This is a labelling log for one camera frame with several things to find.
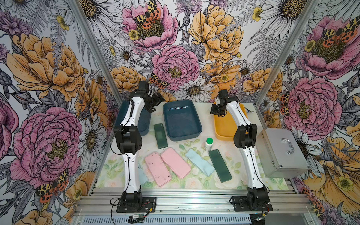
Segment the yellow plastic tray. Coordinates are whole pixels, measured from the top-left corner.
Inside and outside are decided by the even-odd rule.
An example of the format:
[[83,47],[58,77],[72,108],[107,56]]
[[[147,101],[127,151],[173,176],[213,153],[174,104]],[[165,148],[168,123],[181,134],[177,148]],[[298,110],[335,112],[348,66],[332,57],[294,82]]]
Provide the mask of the yellow plastic tray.
[[215,135],[218,140],[233,142],[237,126],[230,113],[224,117],[214,115]]

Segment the dark green case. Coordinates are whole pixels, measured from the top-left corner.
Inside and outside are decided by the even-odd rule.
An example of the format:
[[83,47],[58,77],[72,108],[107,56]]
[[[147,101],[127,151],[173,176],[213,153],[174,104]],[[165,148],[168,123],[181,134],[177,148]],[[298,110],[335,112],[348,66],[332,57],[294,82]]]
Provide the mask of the dark green case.
[[168,147],[167,137],[162,123],[154,125],[154,132],[155,132],[157,147],[159,149]]
[[212,161],[221,183],[230,181],[233,177],[218,149],[209,151],[209,157]]

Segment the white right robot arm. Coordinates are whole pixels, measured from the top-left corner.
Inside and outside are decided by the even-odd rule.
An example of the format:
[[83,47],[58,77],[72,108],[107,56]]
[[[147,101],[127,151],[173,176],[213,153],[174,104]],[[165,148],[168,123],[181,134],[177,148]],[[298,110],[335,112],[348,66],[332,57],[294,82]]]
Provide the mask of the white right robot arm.
[[234,145],[239,149],[247,173],[247,195],[233,196],[229,202],[236,212],[270,212],[272,204],[270,190],[263,183],[255,157],[257,125],[251,123],[240,109],[236,96],[229,96],[227,90],[220,90],[211,106],[211,114],[218,117],[230,114],[237,126],[233,136]]

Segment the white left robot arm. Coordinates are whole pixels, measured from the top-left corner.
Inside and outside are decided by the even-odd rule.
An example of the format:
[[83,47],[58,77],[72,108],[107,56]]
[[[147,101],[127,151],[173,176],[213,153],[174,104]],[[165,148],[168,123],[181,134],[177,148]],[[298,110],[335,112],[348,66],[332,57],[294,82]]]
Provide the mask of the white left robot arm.
[[116,204],[117,213],[137,213],[143,208],[141,183],[139,181],[138,152],[142,147],[142,136],[138,122],[143,109],[152,113],[165,99],[161,94],[149,95],[149,83],[140,81],[138,88],[131,92],[127,112],[122,121],[117,120],[113,128],[111,145],[115,154],[122,156],[125,166],[125,187]]

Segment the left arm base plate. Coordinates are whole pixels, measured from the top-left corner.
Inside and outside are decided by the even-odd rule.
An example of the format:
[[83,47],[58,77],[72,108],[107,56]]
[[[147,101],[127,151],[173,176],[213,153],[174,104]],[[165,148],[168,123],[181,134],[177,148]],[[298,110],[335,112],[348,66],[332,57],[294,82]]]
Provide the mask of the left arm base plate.
[[117,213],[154,213],[156,211],[157,198],[143,197],[142,200],[132,203],[121,198],[117,204]]

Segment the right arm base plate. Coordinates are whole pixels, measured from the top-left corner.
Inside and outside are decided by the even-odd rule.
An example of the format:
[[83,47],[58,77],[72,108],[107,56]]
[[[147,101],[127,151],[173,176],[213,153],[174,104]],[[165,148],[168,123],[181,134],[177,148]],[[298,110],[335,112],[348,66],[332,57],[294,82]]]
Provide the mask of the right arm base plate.
[[247,196],[232,196],[229,203],[235,212],[272,212],[273,207],[269,199],[259,200]]

